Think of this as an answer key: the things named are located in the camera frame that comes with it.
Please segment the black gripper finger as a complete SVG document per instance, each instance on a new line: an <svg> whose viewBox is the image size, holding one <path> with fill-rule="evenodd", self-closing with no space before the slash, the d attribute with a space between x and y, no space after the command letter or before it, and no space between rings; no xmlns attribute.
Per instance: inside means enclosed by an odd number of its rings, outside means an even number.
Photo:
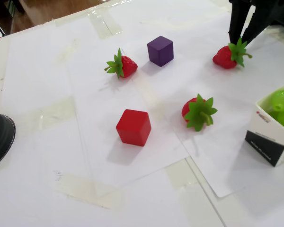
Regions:
<svg viewBox="0 0 284 227"><path fill-rule="evenodd" d="M256 6L250 23L243 34L242 41L249 44L252 40L254 40L273 22L274 14L275 10L272 5Z"/></svg>
<svg viewBox="0 0 284 227"><path fill-rule="evenodd" d="M231 21L228 33L229 33L230 42L236 44L241 35L248 12L252 5L248 5L243 2L231 3L231 4L232 4Z"/></svg>

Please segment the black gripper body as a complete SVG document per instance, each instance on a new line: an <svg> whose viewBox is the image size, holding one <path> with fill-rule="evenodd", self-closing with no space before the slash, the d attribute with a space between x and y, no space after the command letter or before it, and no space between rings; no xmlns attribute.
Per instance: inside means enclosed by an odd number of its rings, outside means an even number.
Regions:
<svg viewBox="0 0 284 227"><path fill-rule="evenodd" d="M278 2L278 0L229 0L229 2L230 3L243 2L255 7L272 7Z"/></svg>

